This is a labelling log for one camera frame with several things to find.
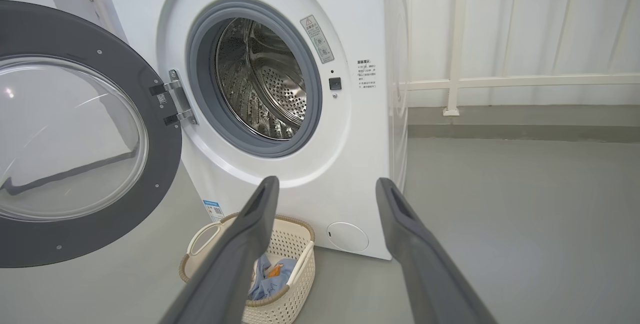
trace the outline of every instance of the gray rubber gasket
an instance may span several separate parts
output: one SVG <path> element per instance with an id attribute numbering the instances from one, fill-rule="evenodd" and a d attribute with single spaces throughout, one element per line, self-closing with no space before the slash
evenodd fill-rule
<path id="1" fill-rule="evenodd" d="M 306 85 L 306 114 L 290 140 L 256 135 L 235 117 L 211 75 L 211 49 L 226 25 L 236 17 L 252 19 L 274 31 L 293 53 Z M 302 35 L 283 15 L 256 0 L 220 0 L 205 10 L 189 36 L 188 76 L 196 102 L 208 122 L 235 147 L 254 156 L 275 158 L 302 148 L 313 135 L 322 112 L 322 84 L 313 53 Z"/>

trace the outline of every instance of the washing machine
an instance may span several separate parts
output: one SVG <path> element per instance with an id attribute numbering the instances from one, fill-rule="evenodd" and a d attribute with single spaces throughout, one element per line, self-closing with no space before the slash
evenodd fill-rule
<path id="1" fill-rule="evenodd" d="M 275 175 L 278 212 L 317 245 L 391 258 L 373 188 L 404 183 L 407 0 L 112 1 L 131 47 L 184 94 L 182 161 L 214 216 Z"/>
<path id="2" fill-rule="evenodd" d="M 375 183 L 404 183 L 407 0 L 112 1 L 129 45 L 52 8 L 0 7 L 0 232 L 20 238 L 2 267 L 125 236 L 180 160 L 213 220 L 275 175 L 279 214 L 317 245 L 390 260 Z"/>

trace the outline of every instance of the stainless steel drum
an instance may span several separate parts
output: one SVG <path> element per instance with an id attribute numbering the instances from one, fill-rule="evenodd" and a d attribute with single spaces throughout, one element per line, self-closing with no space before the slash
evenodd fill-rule
<path id="1" fill-rule="evenodd" d="M 214 50 L 211 67 L 233 114 L 258 135 L 293 137 L 305 118 L 307 92 L 285 42 L 256 21 L 236 18 Z"/>

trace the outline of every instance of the gray baseboard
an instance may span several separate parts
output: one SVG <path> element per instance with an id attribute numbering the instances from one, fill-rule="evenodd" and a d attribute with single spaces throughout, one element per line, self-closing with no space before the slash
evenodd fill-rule
<path id="1" fill-rule="evenodd" d="M 460 117 L 442 109 L 410 108 L 409 137 L 640 143 L 640 106 L 468 106 Z"/>

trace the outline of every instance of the blue and white sticker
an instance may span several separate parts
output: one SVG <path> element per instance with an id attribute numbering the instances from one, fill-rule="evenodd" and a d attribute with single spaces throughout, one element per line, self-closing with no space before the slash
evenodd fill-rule
<path id="1" fill-rule="evenodd" d="M 225 217 L 224 213 L 222 213 L 222 208 L 220 208 L 220 204 L 211 201 L 203 201 L 204 208 L 208 212 L 208 215 L 211 217 L 211 220 L 214 222 L 219 222 L 222 218 Z"/>

